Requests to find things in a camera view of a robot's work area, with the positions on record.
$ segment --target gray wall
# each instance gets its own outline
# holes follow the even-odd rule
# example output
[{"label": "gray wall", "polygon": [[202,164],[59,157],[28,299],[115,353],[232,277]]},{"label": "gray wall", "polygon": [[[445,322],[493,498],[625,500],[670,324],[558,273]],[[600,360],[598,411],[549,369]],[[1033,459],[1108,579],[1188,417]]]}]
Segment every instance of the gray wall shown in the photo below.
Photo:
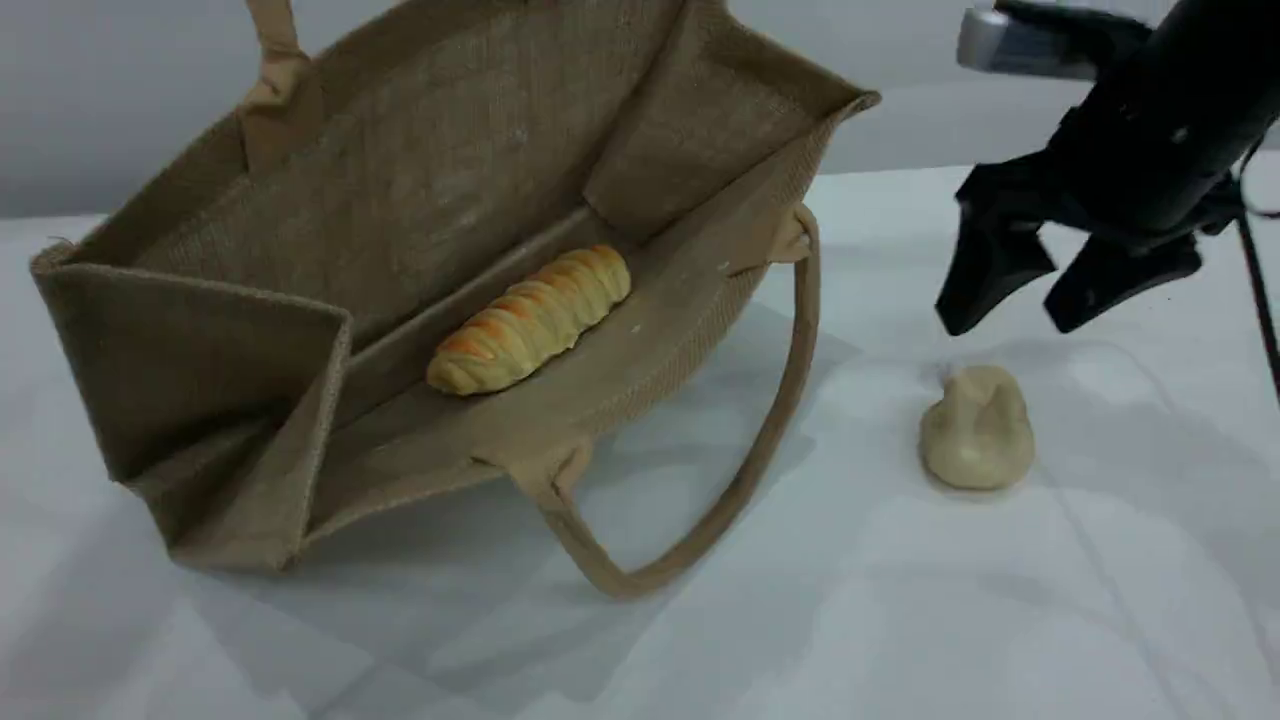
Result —
[{"label": "gray wall", "polygon": [[[294,0],[310,50],[393,0]],[[979,0],[731,0],[748,24],[884,91],[836,138],[826,172],[1004,159],[1042,145],[1083,85],[955,67]],[[1071,4],[1160,18],[1174,0]],[[106,211],[252,82],[238,0],[0,3],[0,217]]]}]

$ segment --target burlap bag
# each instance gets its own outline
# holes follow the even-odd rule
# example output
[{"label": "burlap bag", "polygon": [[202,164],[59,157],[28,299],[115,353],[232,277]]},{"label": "burlap bag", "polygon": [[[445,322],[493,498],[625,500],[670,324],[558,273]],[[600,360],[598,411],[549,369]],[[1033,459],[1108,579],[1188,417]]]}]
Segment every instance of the burlap bag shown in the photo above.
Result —
[{"label": "burlap bag", "polygon": [[[239,109],[32,265],[108,469],[174,559],[284,568],[361,518],[509,475],[602,591],[689,568],[799,402],[818,233],[797,202],[877,96],[723,0],[412,0],[314,63],[288,0],[248,5],[262,68]],[[444,336],[596,242],[635,290],[577,348],[498,395],[426,387]],[[623,571],[573,505],[591,438],[689,378],[771,261],[796,278],[778,397],[701,521]]]}]

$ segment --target bread roll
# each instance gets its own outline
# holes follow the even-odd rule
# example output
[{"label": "bread roll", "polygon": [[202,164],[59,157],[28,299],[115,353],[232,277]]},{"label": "bread roll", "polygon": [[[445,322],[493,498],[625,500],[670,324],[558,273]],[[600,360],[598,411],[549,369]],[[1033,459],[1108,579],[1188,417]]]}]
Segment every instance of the bread roll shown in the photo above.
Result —
[{"label": "bread roll", "polygon": [[426,382],[462,396],[507,389],[573,347],[630,292],[627,264],[612,247],[566,252],[445,338]]}]

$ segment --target cable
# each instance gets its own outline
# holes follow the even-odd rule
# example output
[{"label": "cable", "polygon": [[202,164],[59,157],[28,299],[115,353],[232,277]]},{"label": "cable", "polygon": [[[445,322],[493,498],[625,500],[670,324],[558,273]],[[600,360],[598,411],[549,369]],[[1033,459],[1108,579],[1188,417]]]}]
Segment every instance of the cable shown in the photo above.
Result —
[{"label": "cable", "polygon": [[1240,186],[1240,200],[1243,210],[1235,225],[1240,232],[1240,246],[1244,249],[1244,263],[1249,270],[1249,286],[1253,288],[1253,307],[1258,315],[1258,329],[1262,331],[1262,347],[1267,354],[1267,365],[1271,368],[1271,383],[1275,386],[1276,401],[1280,402],[1280,343],[1276,342],[1276,325],[1271,315],[1271,300],[1267,296],[1267,282],[1262,274],[1262,261],[1258,258],[1258,246],[1253,240],[1253,224],[1249,215],[1265,219],[1280,219],[1280,211],[1262,211],[1252,208],[1244,199],[1244,172],[1258,154],[1263,140],[1257,141],[1240,163],[1238,183]]}]

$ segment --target white tablecloth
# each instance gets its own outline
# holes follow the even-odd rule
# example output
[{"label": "white tablecloth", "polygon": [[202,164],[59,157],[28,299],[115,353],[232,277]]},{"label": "white tablecloth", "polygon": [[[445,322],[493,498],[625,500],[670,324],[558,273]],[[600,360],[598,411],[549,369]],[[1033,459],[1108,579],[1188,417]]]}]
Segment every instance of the white tablecloth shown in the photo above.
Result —
[{"label": "white tablecloth", "polygon": [[[0,716],[216,719],[1280,716],[1280,411],[1234,231],[1070,337],[1052,281],[947,338],[966,169],[819,178],[823,336],[767,486],[687,580],[598,597],[504,483],[358,525],[284,578],[172,565],[111,486],[27,259],[95,218],[0,223]],[[1251,190],[1280,201],[1280,156]],[[1066,260],[1080,236],[1046,231]],[[1280,227],[1258,227],[1280,286]],[[696,380],[599,452],[626,561],[686,527],[772,397],[772,273]],[[947,366],[996,363],[1039,441],[997,497],[925,480]]]}]

